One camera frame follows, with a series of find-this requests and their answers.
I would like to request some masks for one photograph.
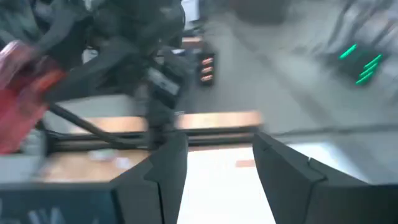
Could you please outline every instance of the concrete floor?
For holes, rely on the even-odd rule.
[[[311,54],[326,41],[337,14],[334,4],[311,2],[295,5],[282,26],[253,27],[231,14],[214,18],[206,38],[218,49],[218,77],[211,88],[192,88],[192,112],[258,110],[267,131],[282,141],[328,142],[346,154],[370,182],[398,182],[398,128],[336,131],[398,125],[398,105],[389,97],[389,79],[377,78],[367,88],[356,88],[336,78]],[[63,105],[80,116],[136,114],[134,103],[125,96]],[[65,130],[63,121],[48,116],[56,131]],[[325,128],[331,131],[284,136],[290,131]]]

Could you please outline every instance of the black cable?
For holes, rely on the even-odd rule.
[[[65,108],[62,108],[61,106],[58,106],[56,104],[49,104],[49,111],[54,113],[55,115],[71,122],[72,124],[90,132],[93,133],[94,135],[98,136],[102,141],[108,142],[111,144],[111,146],[115,149],[119,148],[131,148],[135,149],[138,147],[138,143],[136,140],[127,140],[127,139],[121,139],[113,136],[110,133],[107,133],[96,126],[93,126],[91,123],[79,118],[77,115],[71,113],[70,111],[66,110]]]

